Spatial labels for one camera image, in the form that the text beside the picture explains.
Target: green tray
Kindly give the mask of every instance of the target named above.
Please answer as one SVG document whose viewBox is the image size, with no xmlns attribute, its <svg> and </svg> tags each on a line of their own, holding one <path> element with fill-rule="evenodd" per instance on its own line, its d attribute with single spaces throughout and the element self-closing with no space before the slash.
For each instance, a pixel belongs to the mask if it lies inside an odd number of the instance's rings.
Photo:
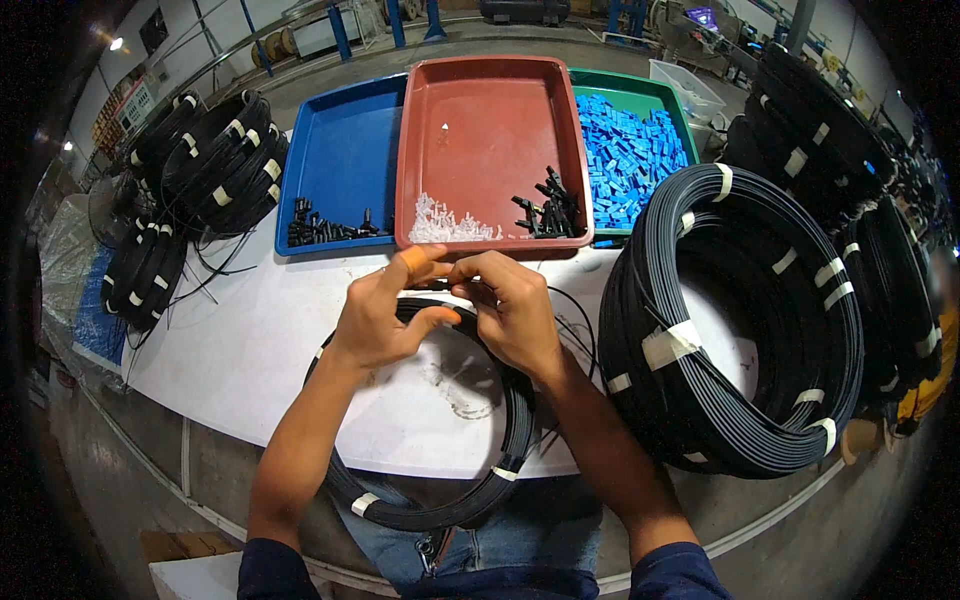
<svg viewBox="0 0 960 600">
<path fill-rule="evenodd" d="M 611 73 L 609 71 L 594 71 L 592 69 L 568 68 L 570 82 L 573 84 L 573 95 L 581 96 L 600 94 L 607 98 L 617 110 L 630 110 L 645 119 L 650 116 L 650 110 L 666 110 L 677 130 L 677 136 L 684 145 L 687 160 L 690 164 L 700 162 L 697 147 L 693 144 L 690 127 L 686 124 L 684 111 L 680 107 L 677 92 L 667 84 L 655 82 L 642 77 Z M 632 229 L 597 229 L 597 236 L 630 235 Z"/>
</svg>

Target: navy sleeve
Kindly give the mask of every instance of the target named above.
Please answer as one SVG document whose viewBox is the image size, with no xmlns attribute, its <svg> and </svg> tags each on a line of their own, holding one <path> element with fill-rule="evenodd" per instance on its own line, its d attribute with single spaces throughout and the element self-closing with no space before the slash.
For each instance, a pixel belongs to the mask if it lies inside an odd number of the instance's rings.
<svg viewBox="0 0 960 600">
<path fill-rule="evenodd" d="M 320 600 L 300 553 L 276 540 L 247 542 L 237 580 L 237 600 Z"/>
<path fill-rule="evenodd" d="M 704 549 L 689 541 L 657 548 L 636 564 L 630 600 L 732 600 Z"/>
</svg>

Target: blue tray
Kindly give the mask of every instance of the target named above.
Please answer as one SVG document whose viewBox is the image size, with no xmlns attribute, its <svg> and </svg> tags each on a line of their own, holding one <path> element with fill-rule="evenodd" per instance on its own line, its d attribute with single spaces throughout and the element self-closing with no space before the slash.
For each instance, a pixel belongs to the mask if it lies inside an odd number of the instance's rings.
<svg viewBox="0 0 960 600">
<path fill-rule="evenodd" d="M 283 173 L 274 249 L 281 256 L 394 244 L 380 236 L 287 247 L 294 200 L 303 196 L 322 219 L 359 227 L 365 208 L 381 230 L 392 222 L 396 149 L 407 74 L 361 82 L 300 105 Z"/>
</svg>

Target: navy shirt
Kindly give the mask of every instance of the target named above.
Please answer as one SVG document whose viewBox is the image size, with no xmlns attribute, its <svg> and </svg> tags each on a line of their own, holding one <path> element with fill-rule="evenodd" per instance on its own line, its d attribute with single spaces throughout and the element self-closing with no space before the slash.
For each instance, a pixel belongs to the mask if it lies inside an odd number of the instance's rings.
<svg viewBox="0 0 960 600">
<path fill-rule="evenodd" d="M 460 596 L 511 600 L 593 600 L 599 588 L 592 573 L 547 566 L 502 567 L 423 578 L 404 598 Z M 320 600 L 303 558 L 275 540 L 247 542 L 240 563 L 239 600 Z M 704 549 L 679 541 L 643 557 L 631 575 L 631 600 L 715 600 L 732 598 L 717 581 Z"/>
</svg>

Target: hand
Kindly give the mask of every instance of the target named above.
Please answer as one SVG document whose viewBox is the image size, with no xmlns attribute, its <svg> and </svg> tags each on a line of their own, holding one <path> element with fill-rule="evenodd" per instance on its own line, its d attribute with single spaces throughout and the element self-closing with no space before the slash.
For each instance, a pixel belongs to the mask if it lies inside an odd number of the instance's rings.
<svg viewBox="0 0 960 600">
<path fill-rule="evenodd" d="M 471 281 L 480 276 L 480 282 Z M 539 384 L 564 370 L 546 279 L 500 252 L 458 260 L 447 276 L 450 293 L 473 302 L 477 333 L 500 360 Z"/>
<path fill-rule="evenodd" d="M 409 324 L 396 317 L 400 290 L 449 274 L 449 263 L 436 262 L 444 254 L 441 244 L 408 248 L 394 254 L 385 269 L 354 280 L 322 358 L 335 357 L 345 368 L 369 371 L 415 354 L 434 327 L 459 324 L 460 315 L 444 306 L 422 309 Z"/>
</svg>

